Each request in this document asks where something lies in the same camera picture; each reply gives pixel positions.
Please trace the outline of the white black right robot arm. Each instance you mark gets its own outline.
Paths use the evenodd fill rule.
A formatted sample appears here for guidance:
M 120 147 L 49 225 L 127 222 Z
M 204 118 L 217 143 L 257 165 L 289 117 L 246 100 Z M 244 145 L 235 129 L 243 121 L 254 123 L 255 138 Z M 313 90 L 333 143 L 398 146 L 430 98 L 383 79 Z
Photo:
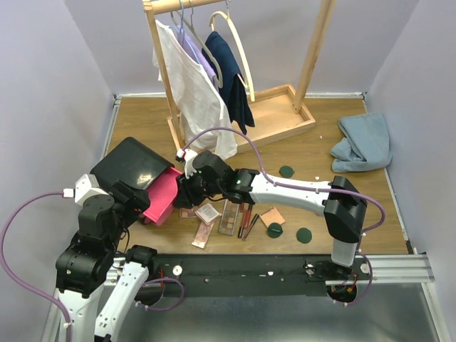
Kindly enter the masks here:
M 352 273 L 367 202 L 344 177 L 330 182 L 305 182 L 273 177 L 258 170 L 232 169 L 206 150 L 179 150 L 177 161 L 185 171 L 178 176 L 177 208 L 193 208 L 217 195 L 235 204 L 280 204 L 324 217 L 333 238 L 328 272 L 336 279 Z

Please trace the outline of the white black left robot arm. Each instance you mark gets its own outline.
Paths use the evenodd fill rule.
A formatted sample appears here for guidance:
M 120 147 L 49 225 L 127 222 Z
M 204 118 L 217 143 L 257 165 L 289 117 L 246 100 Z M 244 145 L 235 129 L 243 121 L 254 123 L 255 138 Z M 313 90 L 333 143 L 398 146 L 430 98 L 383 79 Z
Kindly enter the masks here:
M 56 261 L 56 288 L 68 311 L 61 328 L 73 341 L 117 341 L 136 294 L 157 276 L 157 251 L 133 246 L 103 308 L 99 308 L 108 272 L 123 232 L 150 206 L 146 190 L 114 183 L 104 191 L 93 175 L 84 175 L 64 190 L 81 206 L 78 231 Z

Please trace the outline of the black organizer box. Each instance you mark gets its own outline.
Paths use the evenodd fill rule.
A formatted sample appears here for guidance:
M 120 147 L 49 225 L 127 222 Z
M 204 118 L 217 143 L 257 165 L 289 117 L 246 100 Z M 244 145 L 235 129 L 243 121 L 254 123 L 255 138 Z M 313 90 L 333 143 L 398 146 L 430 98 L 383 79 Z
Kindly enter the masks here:
M 90 174 L 106 192 L 117 182 L 146 190 L 173 164 L 133 137 L 122 140 L 111 150 Z

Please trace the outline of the pink drawer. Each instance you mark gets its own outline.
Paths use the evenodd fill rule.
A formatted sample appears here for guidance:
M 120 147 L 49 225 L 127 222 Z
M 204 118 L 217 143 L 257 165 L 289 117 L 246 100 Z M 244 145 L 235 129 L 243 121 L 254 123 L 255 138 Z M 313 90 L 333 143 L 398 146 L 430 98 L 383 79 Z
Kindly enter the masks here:
M 174 210 L 173 201 L 178 193 L 177 177 L 181 172 L 167 168 L 147 189 L 150 206 L 139 216 L 142 224 L 163 224 Z

